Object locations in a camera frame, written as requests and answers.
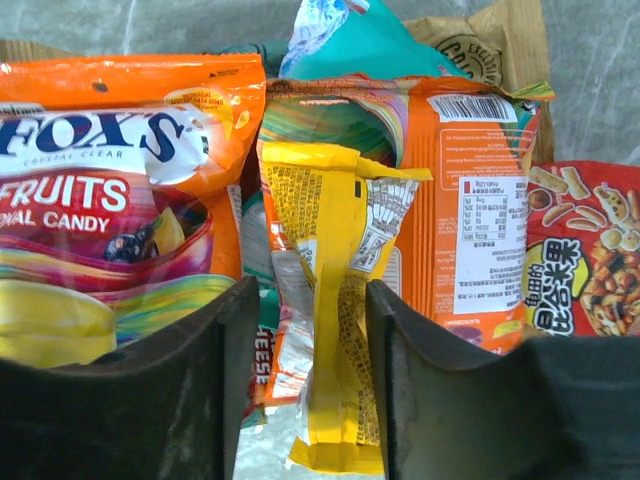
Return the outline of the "Fox's fruit candy bag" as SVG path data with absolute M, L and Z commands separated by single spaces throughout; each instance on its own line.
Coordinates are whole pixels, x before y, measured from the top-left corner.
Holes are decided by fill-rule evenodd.
M 242 275 L 256 54 L 1 67 L 1 356 L 89 363 Z

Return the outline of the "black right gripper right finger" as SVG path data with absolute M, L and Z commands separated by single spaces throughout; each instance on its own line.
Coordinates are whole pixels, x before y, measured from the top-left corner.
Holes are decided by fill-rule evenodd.
M 639 341 L 538 337 L 499 356 L 366 289 L 389 479 L 635 479 Z

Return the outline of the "gold foil snack packet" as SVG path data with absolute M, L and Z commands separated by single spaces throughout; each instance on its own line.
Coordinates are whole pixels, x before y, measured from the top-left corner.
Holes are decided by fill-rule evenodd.
M 476 82 L 510 93 L 551 84 L 539 1 L 495 1 L 467 17 L 426 16 L 404 25 L 417 42 L 446 55 Z

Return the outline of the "yellow snack bar wrapper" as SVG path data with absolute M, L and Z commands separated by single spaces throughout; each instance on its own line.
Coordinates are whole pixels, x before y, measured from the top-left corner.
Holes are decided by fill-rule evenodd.
M 314 293 L 306 429 L 290 459 L 321 473 L 381 475 L 366 286 L 385 273 L 403 220 L 432 174 L 326 143 L 268 142 L 261 166 Z

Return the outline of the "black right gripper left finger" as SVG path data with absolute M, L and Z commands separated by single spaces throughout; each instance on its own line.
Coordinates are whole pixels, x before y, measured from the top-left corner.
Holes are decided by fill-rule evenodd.
M 88 365 L 1 364 L 5 479 L 229 479 L 259 320 L 246 277 Z

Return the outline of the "colourful striped snack packet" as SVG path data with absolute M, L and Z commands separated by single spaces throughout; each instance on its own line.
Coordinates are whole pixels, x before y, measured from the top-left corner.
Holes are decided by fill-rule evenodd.
M 384 275 L 413 309 L 504 354 L 520 341 L 527 173 L 548 123 L 546 86 L 507 94 L 463 78 L 276 79 L 258 137 L 340 146 L 395 169 L 426 168 Z

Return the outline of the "red rice cracker mix bag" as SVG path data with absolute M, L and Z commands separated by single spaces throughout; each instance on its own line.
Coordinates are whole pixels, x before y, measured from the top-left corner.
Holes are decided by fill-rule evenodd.
M 638 167 L 534 166 L 528 201 L 527 326 L 551 336 L 638 335 Z

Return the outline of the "teal snack packet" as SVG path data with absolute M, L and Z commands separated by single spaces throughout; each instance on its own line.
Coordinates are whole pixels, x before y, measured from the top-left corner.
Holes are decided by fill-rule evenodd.
M 437 170 L 440 123 L 429 98 L 478 85 L 440 51 L 416 42 L 381 1 L 305 1 L 281 57 L 263 52 L 267 100 L 247 169 L 247 274 L 268 327 L 313 316 L 313 288 L 277 214 L 262 162 L 272 142 L 339 146 L 390 174 Z

